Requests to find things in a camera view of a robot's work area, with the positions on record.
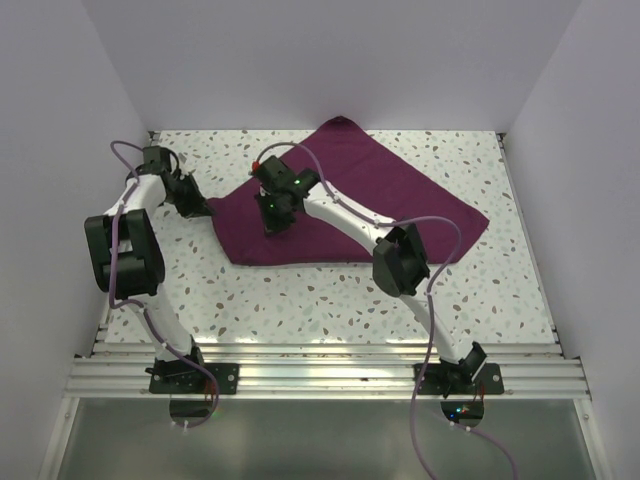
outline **maroon fabric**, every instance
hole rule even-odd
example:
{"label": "maroon fabric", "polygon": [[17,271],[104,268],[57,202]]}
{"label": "maroon fabric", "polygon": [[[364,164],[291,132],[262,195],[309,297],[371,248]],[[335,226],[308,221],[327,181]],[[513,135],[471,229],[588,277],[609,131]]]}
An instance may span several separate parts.
{"label": "maroon fabric", "polygon": [[[351,120],[334,118],[302,143],[316,154],[327,180],[367,208],[398,220],[421,215],[453,220],[463,235],[462,250],[455,261],[464,256],[489,224],[484,215],[380,145]],[[314,168],[300,148],[292,148],[282,160],[294,171]],[[208,200],[216,212],[213,227],[232,263],[257,266],[371,261],[355,241],[303,213],[285,232],[266,237],[253,198],[258,188],[258,181],[249,179],[227,197]],[[455,245],[451,227],[423,222],[418,229],[429,262],[444,262]]]}

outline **gray floor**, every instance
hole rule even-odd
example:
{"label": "gray floor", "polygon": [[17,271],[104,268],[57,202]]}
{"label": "gray floor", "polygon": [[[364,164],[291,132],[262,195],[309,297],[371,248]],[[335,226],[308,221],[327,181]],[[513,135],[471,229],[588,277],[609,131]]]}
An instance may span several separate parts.
{"label": "gray floor", "polygon": [[[510,479],[490,443],[451,429],[419,405],[419,437],[441,479]],[[225,400],[204,426],[171,429],[168,402],[83,400],[62,479],[426,478],[409,437],[406,401]],[[594,478],[571,401],[493,401],[483,431],[515,457],[520,478]]]}

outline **white speckled surface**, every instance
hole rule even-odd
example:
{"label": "white speckled surface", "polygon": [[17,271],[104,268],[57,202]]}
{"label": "white speckled surface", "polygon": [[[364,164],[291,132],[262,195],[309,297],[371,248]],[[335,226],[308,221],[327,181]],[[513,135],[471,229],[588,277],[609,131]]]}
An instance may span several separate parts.
{"label": "white speckled surface", "polygon": [[[187,158],[206,197],[247,180],[251,160],[276,141],[309,131],[165,131],[159,143]],[[443,274],[436,310],[454,335],[483,343],[553,343],[550,320],[494,132],[370,131],[418,170],[490,220],[476,245]],[[265,343],[421,342],[427,335],[402,303],[375,288],[370,265],[250,268],[232,265],[207,218],[162,206],[153,226],[166,287],[196,340]],[[113,312],[107,342],[144,342],[128,311]]]}

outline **wire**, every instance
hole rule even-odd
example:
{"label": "wire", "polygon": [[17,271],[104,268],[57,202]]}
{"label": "wire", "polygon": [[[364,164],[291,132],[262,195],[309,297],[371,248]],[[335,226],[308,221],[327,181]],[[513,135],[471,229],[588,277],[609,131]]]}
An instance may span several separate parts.
{"label": "wire", "polygon": [[[276,147],[285,147],[285,146],[298,147],[298,148],[301,148],[302,150],[304,150],[305,152],[307,152],[307,154],[309,155],[311,160],[313,160],[313,163],[315,164],[316,168],[318,169],[318,176],[320,177],[320,183],[322,184],[323,188],[327,192],[327,195],[329,195],[329,197],[331,197],[331,199],[334,202],[336,202],[342,208],[347,210],[349,213],[352,213],[356,217],[360,218],[361,220],[364,220],[365,222],[370,223],[372,225],[376,225],[376,222],[373,219],[367,217],[363,213],[357,211],[356,209],[352,208],[350,205],[348,205],[345,202],[343,202],[340,199],[340,197],[338,195],[336,195],[336,193],[333,192],[333,190],[331,190],[331,187],[328,185],[327,180],[326,180],[326,178],[324,176],[324,172],[322,170],[322,166],[320,165],[320,161],[318,160],[318,157],[316,157],[316,155],[311,151],[311,149],[309,149],[309,147],[307,147],[305,145],[302,145],[301,143],[296,143],[296,142],[277,142],[277,143],[274,143],[272,145],[269,145],[268,147],[266,147],[264,150],[262,150],[258,154],[258,157],[256,158],[256,160],[252,164],[252,170],[255,170],[260,165],[260,161],[261,161],[262,157],[269,150],[271,150],[273,148],[276,148]],[[453,259],[458,254],[458,252],[460,250],[460,247],[462,245],[462,232],[460,231],[460,228],[458,227],[458,225],[456,225],[454,222],[452,222],[448,218],[438,217],[438,216],[422,216],[422,217],[410,218],[408,220],[400,220],[400,221],[397,221],[397,222],[389,222],[389,223],[380,222],[380,223],[377,224],[377,226],[380,226],[380,227],[400,227],[400,226],[403,226],[403,225],[408,225],[410,223],[418,223],[418,222],[441,222],[441,223],[445,223],[445,224],[449,225],[452,229],[454,229],[455,232],[456,232],[456,235],[457,235],[456,245],[455,245],[454,249],[449,254],[449,256],[444,261],[444,263],[441,264],[440,267],[431,276],[431,279],[429,280],[429,283],[427,283],[427,303],[428,303],[428,306],[429,306],[429,341],[427,343],[427,353],[425,355],[425,359],[424,359],[424,362],[422,364],[422,368],[420,369],[420,372],[418,373],[418,376],[417,376],[417,379],[416,379],[416,383],[415,383],[415,386],[413,388],[413,393],[411,394],[411,404],[410,404],[410,407],[409,407],[409,412],[410,412],[409,413],[409,417],[410,417],[409,426],[410,426],[410,430],[411,430],[411,443],[413,444],[413,449],[416,452],[416,456],[418,457],[418,460],[420,461],[420,464],[422,465],[422,468],[424,468],[424,470],[427,472],[427,474],[433,480],[437,480],[438,477],[436,476],[436,474],[433,471],[433,469],[431,468],[431,466],[425,460],[424,456],[422,455],[422,452],[420,451],[420,446],[418,445],[418,439],[417,439],[417,434],[416,434],[416,403],[417,403],[416,402],[416,397],[418,395],[418,390],[420,388],[421,380],[422,380],[422,378],[424,377],[424,375],[425,375],[425,373],[427,371],[427,365],[429,364],[429,359],[431,358],[431,351],[433,349],[433,336],[434,336],[434,332],[435,332],[436,320],[435,320],[435,308],[433,306],[433,296],[431,294],[431,290],[433,289],[433,284],[435,283],[435,281],[438,278],[438,276],[440,276],[440,274],[444,271],[444,269],[447,268],[451,264]],[[484,438],[485,440],[488,440],[489,442],[493,443],[498,449],[500,449],[505,454],[505,456],[507,457],[507,459],[509,460],[509,463],[511,465],[511,471],[513,473],[513,479],[517,480],[519,478],[518,468],[517,468],[517,465],[516,465],[513,457],[507,451],[507,449],[501,443],[499,443],[497,440],[495,440],[493,437],[487,435],[486,433],[479,432],[476,429],[472,429],[471,431],[475,435],[478,435],[478,436]]]}
{"label": "wire", "polygon": [[142,315],[147,324],[147,327],[149,327],[149,331],[151,332],[151,335],[153,336],[153,338],[155,338],[156,341],[160,343],[160,345],[162,345],[165,349],[167,349],[173,356],[175,356],[182,363],[188,365],[194,370],[199,371],[211,381],[211,384],[213,385],[213,388],[214,388],[215,396],[213,398],[212,406],[207,412],[207,415],[193,422],[189,422],[188,420],[185,420],[185,422],[180,425],[183,428],[194,428],[205,423],[211,417],[211,415],[213,415],[213,412],[218,407],[218,402],[220,401],[220,393],[219,393],[220,388],[218,385],[218,380],[209,370],[189,360],[187,357],[185,357],[180,352],[178,352],[175,348],[169,345],[164,338],[162,338],[162,336],[158,333],[158,330],[156,329],[155,325],[153,324],[153,320],[151,319],[151,314],[149,313],[149,310],[147,309],[144,303],[142,303],[140,300],[132,300],[132,299],[125,299],[125,300],[122,300],[120,303],[116,303],[116,298],[115,298],[116,270],[118,265],[118,258],[117,258],[118,243],[119,243],[118,228],[120,223],[120,217],[122,216],[122,212],[124,210],[125,204],[127,203],[127,200],[131,197],[133,192],[136,190],[136,188],[138,188],[138,185],[140,184],[140,178],[138,177],[138,173],[131,166],[131,164],[120,154],[120,152],[118,152],[116,148],[117,145],[126,145],[128,147],[132,147],[132,148],[135,148],[136,150],[142,151],[142,148],[138,147],[137,145],[134,145],[129,142],[124,142],[122,140],[114,140],[113,142],[111,142],[111,145],[110,145],[111,151],[118,158],[118,160],[120,160],[124,164],[124,166],[129,169],[129,171],[133,174],[136,181],[131,185],[131,187],[123,195],[122,201],[120,202],[120,205],[118,206],[118,210],[116,211],[116,214],[113,216],[113,221],[111,222],[111,269],[109,271],[109,306],[112,309],[116,309],[124,306],[137,307],[142,309]]}

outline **gray wall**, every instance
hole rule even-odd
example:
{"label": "gray wall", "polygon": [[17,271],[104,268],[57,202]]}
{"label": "gray wall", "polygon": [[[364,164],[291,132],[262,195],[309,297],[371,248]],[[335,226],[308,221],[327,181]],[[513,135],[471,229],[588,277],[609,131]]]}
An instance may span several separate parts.
{"label": "gray wall", "polygon": [[506,131],[579,0],[83,0],[149,128]]}
{"label": "gray wall", "polygon": [[75,352],[95,334],[83,221],[145,132],[79,0],[0,2],[0,476],[35,477]]}
{"label": "gray wall", "polygon": [[620,479],[638,478],[640,3],[585,0],[507,136],[560,339]]}

